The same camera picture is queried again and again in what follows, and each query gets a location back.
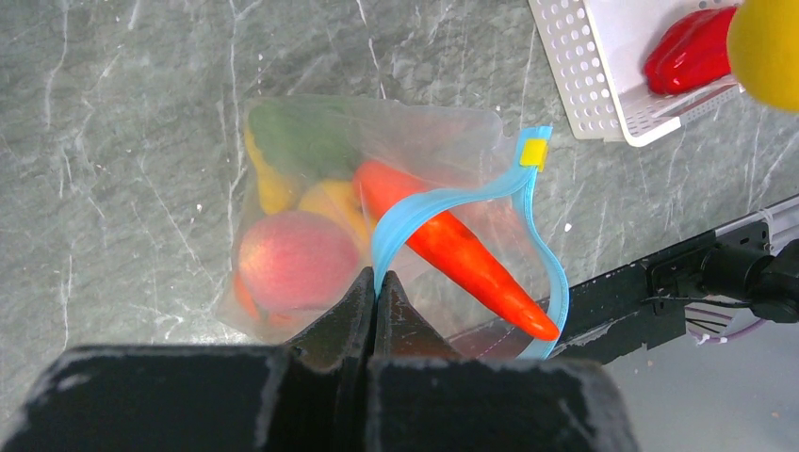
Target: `perforated plastic basket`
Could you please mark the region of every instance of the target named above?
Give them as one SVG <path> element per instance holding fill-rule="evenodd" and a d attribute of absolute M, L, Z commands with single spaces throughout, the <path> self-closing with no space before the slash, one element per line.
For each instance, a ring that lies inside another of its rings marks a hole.
<path fill-rule="evenodd" d="M 732 76 L 680 96 L 649 92 L 642 67 L 665 31 L 731 0 L 529 0 L 578 139 L 644 146 L 741 92 Z"/>

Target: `marble countertop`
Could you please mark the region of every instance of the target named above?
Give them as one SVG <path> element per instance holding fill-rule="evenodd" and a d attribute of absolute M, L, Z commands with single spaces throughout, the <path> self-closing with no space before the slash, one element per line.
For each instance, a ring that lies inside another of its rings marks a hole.
<path fill-rule="evenodd" d="M 3 7 L 0 424 L 66 347 L 248 341 L 213 308 L 257 94 L 553 124 L 536 218 L 572 283 L 799 192 L 799 121 L 745 96 L 642 149 L 575 140 L 524 1 L 300 3 Z"/>

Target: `black cable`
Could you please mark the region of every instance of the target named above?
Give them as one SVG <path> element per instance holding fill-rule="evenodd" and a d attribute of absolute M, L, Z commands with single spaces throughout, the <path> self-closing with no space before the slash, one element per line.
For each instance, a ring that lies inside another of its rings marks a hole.
<path fill-rule="evenodd" d="M 644 299 L 642 304 L 647 303 L 656 303 L 658 301 L 682 301 L 686 303 L 702 303 L 707 304 L 709 306 L 718 306 L 720 308 L 730 308 L 730 309 L 745 309 L 751 308 L 752 303 L 743 302 L 743 303 L 730 303 L 727 301 L 716 301 L 715 299 L 695 299 L 690 297 L 650 297 L 648 299 Z"/>
<path fill-rule="evenodd" d="M 699 322 L 699 323 L 707 323 L 708 325 L 715 325 L 717 327 L 724 327 L 724 328 L 727 327 L 726 323 L 714 322 L 713 320 L 705 320 L 704 318 L 686 318 L 685 320 L 686 321 L 692 320 L 694 322 Z"/>
<path fill-rule="evenodd" d="M 721 332 L 721 331 L 714 330 L 711 327 L 706 327 L 705 325 L 702 325 L 701 323 L 694 321 L 692 318 L 686 318 L 685 321 L 690 323 L 690 324 L 692 324 L 692 325 L 694 325 L 694 326 L 696 326 L 696 327 L 699 327 L 699 328 L 701 328 L 703 330 L 710 331 L 713 334 L 719 334 Z"/>

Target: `red bell pepper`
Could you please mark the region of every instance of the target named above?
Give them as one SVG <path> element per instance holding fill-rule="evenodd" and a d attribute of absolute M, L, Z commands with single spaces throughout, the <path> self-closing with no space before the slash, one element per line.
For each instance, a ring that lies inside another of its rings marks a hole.
<path fill-rule="evenodd" d="M 702 9 L 672 25 L 644 64 L 649 89 L 682 94 L 731 73 L 726 34 L 736 10 Z"/>
<path fill-rule="evenodd" d="M 373 160 L 361 165 L 353 183 L 375 218 L 381 218 L 397 202 L 430 190 L 417 178 Z M 428 220 L 407 245 L 483 306 L 527 334 L 544 341 L 554 341 L 560 335 L 544 310 L 450 212 Z"/>

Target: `transparent bag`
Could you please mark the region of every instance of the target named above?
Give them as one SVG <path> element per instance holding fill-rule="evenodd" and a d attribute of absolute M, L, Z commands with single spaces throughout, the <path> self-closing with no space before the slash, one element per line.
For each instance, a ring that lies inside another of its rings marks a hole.
<path fill-rule="evenodd" d="M 397 272 L 448 339 L 488 322 L 506 336 L 520 328 L 503 304 L 516 285 L 563 329 L 568 283 L 532 223 L 549 127 L 508 138 L 493 112 L 315 95 L 255 100 L 246 119 L 252 171 L 218 309 L 225 323 L 284 342 L 373 266 L 378 293 L 385 271 Z M 521 355 L 545 358 L 550 336 Z"/>

